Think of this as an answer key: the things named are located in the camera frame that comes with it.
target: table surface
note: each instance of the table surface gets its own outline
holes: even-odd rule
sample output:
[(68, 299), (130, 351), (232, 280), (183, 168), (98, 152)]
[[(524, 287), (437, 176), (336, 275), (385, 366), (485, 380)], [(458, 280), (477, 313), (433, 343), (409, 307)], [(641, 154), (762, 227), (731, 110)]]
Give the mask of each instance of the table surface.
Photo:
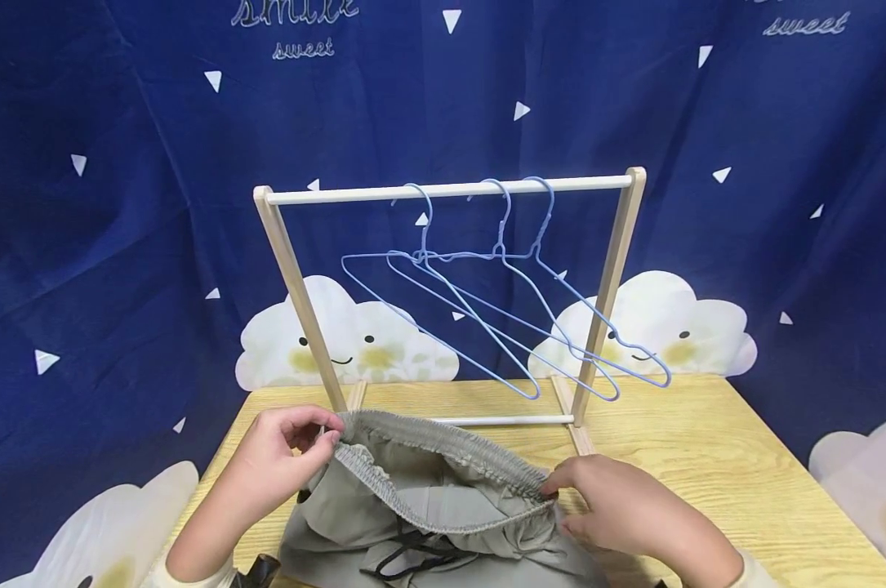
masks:
[[(753, 553), (770, 574), (790, 588), (886, 588), (886, 559), (815, 483), (726, 380), (709, 374), (676, 376), (660, 390), (639, 380), (620, 381), (615, 403), (597, 398), (587, 408), (587, 426), (598, 452), (651, 472), (685, 501), (708, 515), (732, 542)], [(519, 386), (532, 387), (529, 382)], [(372, 384), (365, 408), (418, 417), (554, 414), (560, 411), (550, 383), (537, 401), (491, 381)], [(345, 397), (350, 386), (345, 388)], [(252, 392), (208, 466), (172, 539), (207, 494), (247, 427), (264, 408), (318, 403), (321, 386)], [(575, 454), (561, 425), (475, 427), (541, 468)], [(244, 572), (258, 553), (276, 556), (294, 499), (247, 532), (234, 552)], [(561, 495), (567, 512), (584, 508), (574, 491)], [(651, 588), (664, 578), (680, 583), (650, 558), (599, 553), (614, 588)], [(274, 588), (301, 584), (277, 578)]]

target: gray trousers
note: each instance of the gray trousers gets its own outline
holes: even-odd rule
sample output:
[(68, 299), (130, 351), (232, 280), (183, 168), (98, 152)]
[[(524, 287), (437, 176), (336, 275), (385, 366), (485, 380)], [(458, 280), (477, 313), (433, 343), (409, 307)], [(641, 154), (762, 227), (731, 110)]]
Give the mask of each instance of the gray trousers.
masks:
[(335, 458), (296, 504), (282, 574), (318, 588), (608, 587), (558, 530), (546, 476), (463, 429), (343, 413)]

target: cartoon cloud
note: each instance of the cartoon cloud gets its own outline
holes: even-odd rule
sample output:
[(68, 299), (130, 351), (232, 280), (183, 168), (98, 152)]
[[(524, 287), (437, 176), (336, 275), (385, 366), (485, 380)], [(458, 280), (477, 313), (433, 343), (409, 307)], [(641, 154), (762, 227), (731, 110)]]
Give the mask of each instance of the cartoon cloud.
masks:
[[(383, 302), (355, 304), (325, 276), (309, 276), (305, 288), (342, 382), (452, 380), (459, 372), (459, 357), (408, 322), (406, 311)], [(291, 296), (253, 316), (240, 343), (236, 373), (244, 390), (321, 383)]]
[[(587, 298), (596, 304), (596, 296)], [(590, 330), (592, 311), (577, 302), (567, 307), (558, 323), (580, 347)], [(623, 341), (636, 343), (665, 361), (672, 372), (709, 372), (738, 376), (756, 361), (756, 342), (745, 333), (746, 312), (732, 302), (698, 300), (683, 279), (667, 272), (644, 272), (620, 286), (610, 320)], [(550, 334), (561, 336), (556, 324)], [(534, 348), (567, 373), (577, 374), (583, 354), (574, 357), (565, 343), (543, 340)], [(623, 347), (615, 339), (603, 342), (602, 357), (636, 373), (660, 372), (648, 355)], [(555, 370), (534, 354), (528, 370), (546, 377)], [(610, 373), (622, 373), (614, 367)]]
[(0, 588), (136, 588), (197, 484), (194, 464), (185, 461), (142, 488), (126, 483), (104, 491), (67, 519), (32, 572)]
[(886, 422), (874, 433), (822, 437), (808, 470), (886, 557)]

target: navy blue backdrop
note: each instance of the navy blue backdrop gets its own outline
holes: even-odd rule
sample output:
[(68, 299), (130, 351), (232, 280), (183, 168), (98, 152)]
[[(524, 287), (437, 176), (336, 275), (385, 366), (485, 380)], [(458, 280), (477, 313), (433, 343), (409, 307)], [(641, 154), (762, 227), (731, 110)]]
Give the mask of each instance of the navy blue backdrop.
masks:
[[(0, 2), (0, 582), (100, 492), (213, 456), (246, 395), (240, 332), (286, 296), (255, 185), (645, 166), (624, 278), (664, 270), (746, 310), (759, 359), (732, 382), (800, 459), (886, 421), (886, 1), (58, 4)], [(434, 242), (490, 247), (502, 205), (448, 200)], [(522, 245), (543, 202), (517, 206)], [(614, 206), (565, 194), (544, 241), (585, 296)], [(283, 215), (305, 273), (362, 302), (340, 256), (416, 248), (422, 211)], [(461, 278), (536, 315), (507, 274)]]

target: sleeve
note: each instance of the sleeve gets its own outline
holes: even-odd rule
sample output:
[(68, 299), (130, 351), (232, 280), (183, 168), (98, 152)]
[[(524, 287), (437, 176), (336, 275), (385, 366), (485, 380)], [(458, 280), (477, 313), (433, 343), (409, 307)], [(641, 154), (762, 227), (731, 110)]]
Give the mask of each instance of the sleeve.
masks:
[(165, 557), (163, 556), (152, 568), (152, 572), (143, 584), (144, 588), (230, 588), (237, 576), (237, 569), (234, 569), (234, 557), (227, 559), (224, 567), (221, 567), (213, 576), (205, 578), (205, 580), (196, 582), (177, 581), (168, 573), (165, 568)]
[(728, 588), (779, 588), (769, 576), (769, 572), (763, 565), (745, 551), (740, 551), (742, 556), (742, 575), (737, 581), (733, 582)]

